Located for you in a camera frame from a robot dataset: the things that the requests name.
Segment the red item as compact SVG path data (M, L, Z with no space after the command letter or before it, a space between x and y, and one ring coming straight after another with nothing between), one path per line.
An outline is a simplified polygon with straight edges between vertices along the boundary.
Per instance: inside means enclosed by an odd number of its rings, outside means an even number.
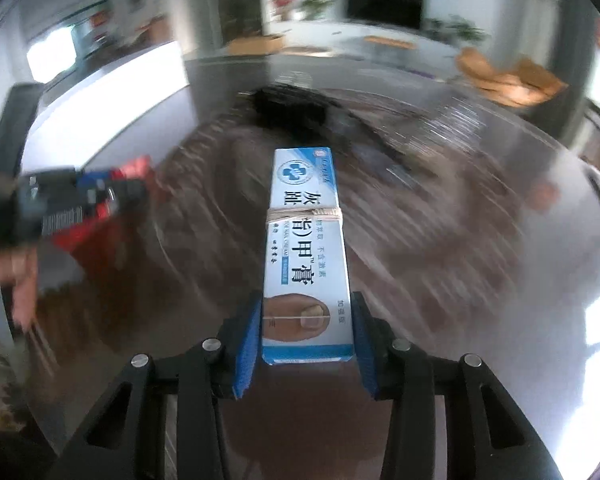
M87 205L82 208L81 220L52 235L53 245L75 256L79 248L113 228L118 214L146 200L153 177L148 155L114 168L79 172L76 188L86 193Z

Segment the blue white nail cream box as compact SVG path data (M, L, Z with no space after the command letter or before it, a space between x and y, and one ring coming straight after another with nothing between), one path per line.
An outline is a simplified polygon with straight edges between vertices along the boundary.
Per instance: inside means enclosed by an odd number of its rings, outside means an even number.
M332 152L278 148L266 214L262 359L270 365L342 362L353 353Z

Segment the rhinestone bow hair clip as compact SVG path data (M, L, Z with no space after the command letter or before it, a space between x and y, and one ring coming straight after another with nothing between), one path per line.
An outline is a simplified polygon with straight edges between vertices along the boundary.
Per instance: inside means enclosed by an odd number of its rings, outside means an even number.
M343 174L356 182L418 189L406 156L369 122L321 91L267 84L240 92L237 106L250 110L256 125L286 136L299 148L330 148L340 158Z

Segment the brown cardboard box on floor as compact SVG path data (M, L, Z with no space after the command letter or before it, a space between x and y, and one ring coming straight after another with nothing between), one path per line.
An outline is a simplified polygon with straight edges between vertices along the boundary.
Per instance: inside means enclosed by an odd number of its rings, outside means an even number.
M285 47L284 35L265 35L236 38L227 45L229 55L263 56L280 52Z

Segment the red flower pot plant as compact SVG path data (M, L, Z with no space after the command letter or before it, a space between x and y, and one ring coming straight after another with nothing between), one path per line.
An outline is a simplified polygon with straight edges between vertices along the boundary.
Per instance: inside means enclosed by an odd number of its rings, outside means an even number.
M296 0L271 0L273 15L276 21L290 21Z

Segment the orange lounge rocking chair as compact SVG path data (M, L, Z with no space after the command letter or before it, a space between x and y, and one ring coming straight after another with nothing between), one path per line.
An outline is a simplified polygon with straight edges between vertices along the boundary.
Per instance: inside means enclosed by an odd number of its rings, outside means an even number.
M521 58L510 70L497 70L476 48L464 48L455 65L488 100L510 108L543 104L568 87L531 58Z

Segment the green potted plant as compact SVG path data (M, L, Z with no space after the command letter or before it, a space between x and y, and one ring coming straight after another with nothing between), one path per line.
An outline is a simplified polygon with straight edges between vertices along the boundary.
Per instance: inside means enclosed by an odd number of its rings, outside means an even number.
M324 18L326 11L334 2L335 0L302 0L299 9L303 14L303 21L316 21Z

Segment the white low tv cabinet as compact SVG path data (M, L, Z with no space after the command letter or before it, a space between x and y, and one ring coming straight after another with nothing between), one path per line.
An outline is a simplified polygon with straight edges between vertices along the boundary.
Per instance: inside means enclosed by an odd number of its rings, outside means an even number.
M336 21L284 21L268 22L264 30L272 35L284 35L285 47L300 50L329 51L332 55L362 58L379 64L444 72L454 70L458 47L429 39L410 30L381 27L355 22ZM366 44L367 35L413 41L417 49L400 53L385 51L380 58L374 55L373 46Z

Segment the small wooden bench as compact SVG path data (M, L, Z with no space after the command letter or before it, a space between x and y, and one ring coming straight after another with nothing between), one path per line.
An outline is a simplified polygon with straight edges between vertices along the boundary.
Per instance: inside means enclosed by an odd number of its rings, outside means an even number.
M376 58L380 58L385 51L391 49L400 53L412 52L417 49L417 44L414 44L413 41L405 41L375 35L367 35L363 38L363 40L366 42L366 44L371 44L373 46L374 55Z

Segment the black flat screen television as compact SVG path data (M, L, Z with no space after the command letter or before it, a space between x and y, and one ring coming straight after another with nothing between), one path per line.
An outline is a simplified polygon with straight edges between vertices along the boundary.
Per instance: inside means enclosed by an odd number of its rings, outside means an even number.
M426 0L346 0L349 20L419 30Z

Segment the green plants right of television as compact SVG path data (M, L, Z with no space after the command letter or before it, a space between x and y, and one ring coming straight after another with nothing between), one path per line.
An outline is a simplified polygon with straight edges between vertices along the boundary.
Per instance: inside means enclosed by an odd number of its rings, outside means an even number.
M490 38L485 30L459 15L451 15L447 20L427 18L425 32L429 39L454 47L478 47Z

